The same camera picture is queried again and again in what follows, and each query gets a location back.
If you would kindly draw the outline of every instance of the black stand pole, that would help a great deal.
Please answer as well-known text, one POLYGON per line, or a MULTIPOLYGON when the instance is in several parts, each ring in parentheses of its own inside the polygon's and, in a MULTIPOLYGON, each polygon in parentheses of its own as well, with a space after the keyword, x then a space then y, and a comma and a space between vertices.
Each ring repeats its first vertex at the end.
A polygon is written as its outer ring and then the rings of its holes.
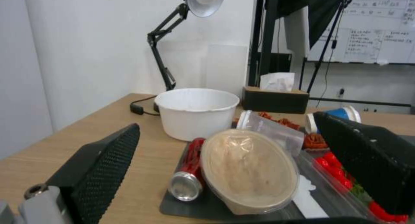
POLYGON ((305 62, 307 62, 307 58, 304 57, 302 59, 301 75, 300 75, 300 84, 298 85, 298 89, 299 90, 301 90, 301 86, 302 86, 302 77, 304 76, 305 62))
POLYGON ((259 53, 259 34, 261 33, 261 19, 262 19, 262 6, 264 5, 264 0, 256 0, 256 9, 255 9, 255 21, 254 21, 254 33, 252 35, 251 42, 251 58, 249 61, 249 75, 248 75, 248 85, 255 86, 255 80, 258 69, 259 53))
POLYGON ((318 70, 321 67, 321 63, 323 62, 324 54, 326 53, 327 46, 329 45, 330 39, 332 38, 333 31, 336 28, 336 25, 337 25, 337 22, 338 22, 338 18, 340 17, 340 14, 341 14, 342 10, 347 7, 347 4, 348 4, 348 1, 347 0, 343 0, 338 5, 338 11, 337 11, 337 14, 336 14, 336 18, 335 18, 335 20, 333 22, 332 28, 330 29, 330 33, 329 33, 329 36, 327 37, 326 43, 324 44, 323 51, 321 52, 321 55, 320 55, 320 59, 318 60, 318 62, 315 65, 314 73, 313 73, 313 76, 311 77, 310 84, 308 85, 307 93, 310 93, 311 88, 313 87, 315 77, 316 77, 316 75, 318 73, 318 70))
POLYGON ((159 26, 157 26, 156 29, 147 34, 147 42, 150 44, 151 51, 153 52, 154 58, 157 62, 157 66, 159 66, 161 76, 163 77, 164 84, 166 85, 166 91, 174 89, 176 86, 176 80, 167 69, 167 67, 164 66, 163 61, 160 57, 159 50, 157 49, 157 42, 166 36, 166 34, 172 32, 176 26, 185 20, 187 18, 188 11, 189 8, 186 4, 180 4, 159 26), (167 29, 162 29, 177 14, 180 15, 180 18, 173 22, 167 29))
POLYGON ((275 20, 277 19, 279 0, 266 0, 266 14, 264 23, 264 33, 262 35, 261 59, 259 60, 259 75, 269 73, 271 63, 272 39, 274 37, 275 20))

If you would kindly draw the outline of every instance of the white bowl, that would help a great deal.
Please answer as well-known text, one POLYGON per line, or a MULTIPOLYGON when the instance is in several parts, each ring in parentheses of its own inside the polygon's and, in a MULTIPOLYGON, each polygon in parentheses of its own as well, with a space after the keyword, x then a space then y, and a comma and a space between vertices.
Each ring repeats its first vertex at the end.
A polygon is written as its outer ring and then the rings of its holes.
POLYGON ((191 141, 230 128, 239 98, 208 88, 182 88, 157 95, 164 131, 171 137, 191 141))

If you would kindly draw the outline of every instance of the metal bolt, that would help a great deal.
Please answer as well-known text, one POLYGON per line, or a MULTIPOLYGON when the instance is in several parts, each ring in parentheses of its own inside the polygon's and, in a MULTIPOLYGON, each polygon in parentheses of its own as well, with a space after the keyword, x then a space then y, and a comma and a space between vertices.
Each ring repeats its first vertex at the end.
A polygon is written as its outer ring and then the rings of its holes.
POLYGON ((47 190, 48 190, 48 186, 44 183, 33 185, 26 190, 25 199, 33 198, 47 190))

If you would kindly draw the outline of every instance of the red can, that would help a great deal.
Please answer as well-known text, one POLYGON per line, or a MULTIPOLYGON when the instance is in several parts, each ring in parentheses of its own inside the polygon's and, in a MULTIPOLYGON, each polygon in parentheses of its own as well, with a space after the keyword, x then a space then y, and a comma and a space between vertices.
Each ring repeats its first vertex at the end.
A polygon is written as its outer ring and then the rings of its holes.
POLYGON ((204 141, 204 138, 196 138, 189 144, 180 170, 170 180, 168 190, 176 199, 192 201, 206 185, 200 168, 200 150, 204 141))

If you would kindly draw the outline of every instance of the electrical outlet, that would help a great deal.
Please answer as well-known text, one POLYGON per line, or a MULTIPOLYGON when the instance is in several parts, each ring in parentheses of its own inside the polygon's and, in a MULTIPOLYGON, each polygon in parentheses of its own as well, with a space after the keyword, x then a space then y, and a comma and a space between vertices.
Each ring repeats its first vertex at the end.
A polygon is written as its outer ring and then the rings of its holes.
POLYGON ((344 88, 341 88, 341 89, 338 91, 338 98, 343 98, 344 92, 345 92, 344 88))

